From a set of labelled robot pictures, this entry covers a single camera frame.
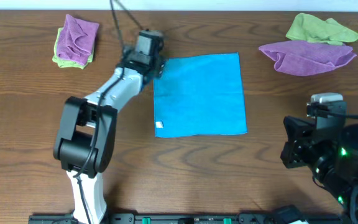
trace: purple towel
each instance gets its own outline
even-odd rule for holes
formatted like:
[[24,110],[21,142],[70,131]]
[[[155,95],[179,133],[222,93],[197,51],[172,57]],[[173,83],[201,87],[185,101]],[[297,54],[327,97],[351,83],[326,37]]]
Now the purple towel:
[[57,43],[57,56],[85,65],[92,53],[99,24],[66,15],[65,26]]
[[276,63],[274,69],[290,75],[308,76],[329,72],[347,65],[357,55],[349,46],[290,40],[259,47]]

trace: tabletop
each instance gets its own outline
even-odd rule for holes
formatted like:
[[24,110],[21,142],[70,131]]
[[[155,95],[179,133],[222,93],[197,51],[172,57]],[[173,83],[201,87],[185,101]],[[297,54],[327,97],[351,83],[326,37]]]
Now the tabletop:
[[[65,15],[100,23],[94,62],[84,70],[52,62]],[[358,13],[312,13],[358,32]],[[285,41],[297,12],[134,12],[162,30],[168,57],[238,52],[248,134],[162,139],[154,133],[152,85],[119,113],[114,154],[104,175],[110,211],[237,213],[294,204],[308,213],[340,213],[315,186],[308,168],[280,160],[283,119],[304,118],[315,93],[344,95],[358,114],[358,56],[345,67],[310,77],[278,73],[258,47]],[[138,30],[119,12],[127,43]],[[0,223],[33,213],[74,209],[71,183],[52,156],[63,104],[97,90],[119,61],[109,11],[0,11]],[[352,43],[358,55],[358,41]]]

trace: robotic arm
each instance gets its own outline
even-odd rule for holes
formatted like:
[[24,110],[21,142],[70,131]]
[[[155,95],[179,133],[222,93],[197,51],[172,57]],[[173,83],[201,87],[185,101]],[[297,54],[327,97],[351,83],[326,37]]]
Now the robotic arm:
[[358,223],[358,124],[344,127],[346,102],[337,93],[313,95],[307,114],[314,120],[287,116],[288,141],[281,160],[288,169],[308,166],[317,179]]
[[[100,223],[106,212],[102,174],[112,156],[117,113],[154,78],[160,78],[164,58],[163,36],[143,30],[136,46],[126,48],[112,77],[85,98],[67,99],[53,156],[67,171],[74,193],[73,218],[80,223]],[[95,128],[93,136],[76,126]]]

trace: green cloth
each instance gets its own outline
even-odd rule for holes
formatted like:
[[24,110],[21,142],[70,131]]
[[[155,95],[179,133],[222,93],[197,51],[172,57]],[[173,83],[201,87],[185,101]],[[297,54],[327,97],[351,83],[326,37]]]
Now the green cloth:
[[311,43],[342,45],[343,42],[357,41],[358,33],[340,25],[333,18],[322,21],[315,16],[299,13],[286,37],[291,40],[307,40]]
[[80,68],[80,69],[84,69],[90,62],[93,61],[93,52],[94,52],[94,48],[92,50],[92,54],[89,56],[88,58],[88,62],[85,65],[80,65],[76,62],[73,62],[71,60],[64,60],[64,59],[60,59],[59,57],[57,57],[56,55],[56,49],[57,49],[57,42],[59,41],[59,36],[60,36],[60,32],[63,30],[63,28],[59,28],[57,30],[57,38],[56,38],[56,42],[55,42],[55,46],[53,47],[53,58],[52,61],[57,63],[57,65],[59,66],[59,68]]

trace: green light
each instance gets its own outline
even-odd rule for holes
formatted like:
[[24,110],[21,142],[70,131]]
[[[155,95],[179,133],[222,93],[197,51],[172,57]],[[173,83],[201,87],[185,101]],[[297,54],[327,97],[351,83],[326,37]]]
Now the green light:
[[339,196],[339,197],[338,197],[338,202],[341,203],[341,204],[344,203],[342,196]]
[[142,224],[150,224],[152,222],[151,218],[143,218],[142,219]]
[[347,152],[344,148],[341,148],[341,155],[342,156],[346,156]]

